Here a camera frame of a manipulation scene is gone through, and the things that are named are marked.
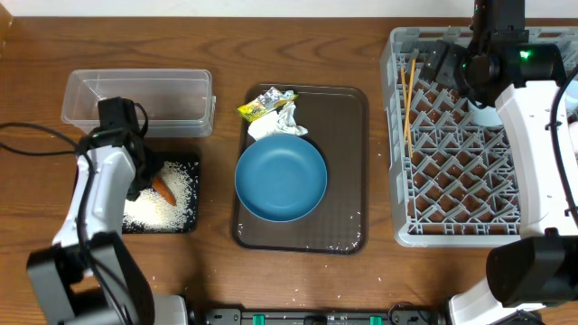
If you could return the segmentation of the light blue bowl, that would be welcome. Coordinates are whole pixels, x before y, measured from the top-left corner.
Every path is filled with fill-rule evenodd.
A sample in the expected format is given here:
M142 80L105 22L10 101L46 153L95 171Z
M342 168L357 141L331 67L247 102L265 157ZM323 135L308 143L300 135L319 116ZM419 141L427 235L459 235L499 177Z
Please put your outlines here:
M480 108L480 106L481 103L479 102L468 102L468 110L471 114L471 121L473 124L483 127L503 126L495 107Z

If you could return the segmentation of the orange carrot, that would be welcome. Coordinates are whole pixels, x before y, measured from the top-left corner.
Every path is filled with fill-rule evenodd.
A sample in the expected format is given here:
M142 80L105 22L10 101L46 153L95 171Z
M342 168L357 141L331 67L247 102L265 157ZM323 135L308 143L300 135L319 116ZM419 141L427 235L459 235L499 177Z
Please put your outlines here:
M160 176L155 176L153 179L152 188L156 191L168 204L171 206L176 205L176 198L172 194L172 191L163 181Z

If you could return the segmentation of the white rice pile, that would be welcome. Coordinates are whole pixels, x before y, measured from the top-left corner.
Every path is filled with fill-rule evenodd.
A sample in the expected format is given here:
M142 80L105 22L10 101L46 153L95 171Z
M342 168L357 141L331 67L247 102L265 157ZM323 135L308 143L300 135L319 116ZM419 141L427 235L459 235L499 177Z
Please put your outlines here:
M196 228L199 191L198 162L165 162L160 176L176 198L168 204L153 188L127 200L124 210L125 234L187 233Z

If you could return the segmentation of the yellow silver snack wrapper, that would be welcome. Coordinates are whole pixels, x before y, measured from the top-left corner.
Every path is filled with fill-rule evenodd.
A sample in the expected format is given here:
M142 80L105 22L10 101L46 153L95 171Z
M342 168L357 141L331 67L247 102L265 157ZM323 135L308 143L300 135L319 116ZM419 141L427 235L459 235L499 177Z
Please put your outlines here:
M257 119L277 110L289 102L298 98L292 90L285 92L271 87L266 93L259 95L249 103L237 108L239 114L248 122L254 122Z

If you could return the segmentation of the white paper napkin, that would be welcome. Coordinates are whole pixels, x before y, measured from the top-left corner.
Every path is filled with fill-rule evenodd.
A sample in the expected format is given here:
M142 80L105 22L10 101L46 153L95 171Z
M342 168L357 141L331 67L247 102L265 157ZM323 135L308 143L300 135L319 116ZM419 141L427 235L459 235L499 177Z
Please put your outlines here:
M295 109L296 104L293 101L288 102L279 112L274 110L252 122L247 129L247 133L255 141L270 135L307 135L308 130L295 122Z

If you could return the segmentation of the dark blue plate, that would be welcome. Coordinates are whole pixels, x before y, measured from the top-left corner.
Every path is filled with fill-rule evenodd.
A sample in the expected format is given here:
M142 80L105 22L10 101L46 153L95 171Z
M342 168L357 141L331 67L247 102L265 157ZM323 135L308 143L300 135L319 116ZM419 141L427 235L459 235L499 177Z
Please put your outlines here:
M235 190L241 205L270 222L303 218L321 203L328 170L320 152L295 135L271 135L238 159Z

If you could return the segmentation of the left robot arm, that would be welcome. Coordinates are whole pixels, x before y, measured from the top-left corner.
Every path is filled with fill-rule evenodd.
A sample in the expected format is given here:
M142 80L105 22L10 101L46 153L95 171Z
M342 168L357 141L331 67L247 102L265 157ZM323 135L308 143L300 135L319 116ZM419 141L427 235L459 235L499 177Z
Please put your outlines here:
M67 217L26 271L50 324L186 324L180 295L152 292L121 236L125 204L151 187L163 162L145 145L141 105L98 102L99 125L77 147L78 174Z

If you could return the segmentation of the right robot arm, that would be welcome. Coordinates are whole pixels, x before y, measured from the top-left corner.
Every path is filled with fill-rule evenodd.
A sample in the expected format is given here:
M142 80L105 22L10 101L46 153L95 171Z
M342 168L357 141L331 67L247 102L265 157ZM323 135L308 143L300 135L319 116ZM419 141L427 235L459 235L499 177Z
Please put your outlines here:
M521 1L476 0L471 42L437 41L421 79L496 109L519 190L520 238L489 252L486 275L453 296L445 324L504 324L577 298L577 161L565 107L574 73L532 43Z

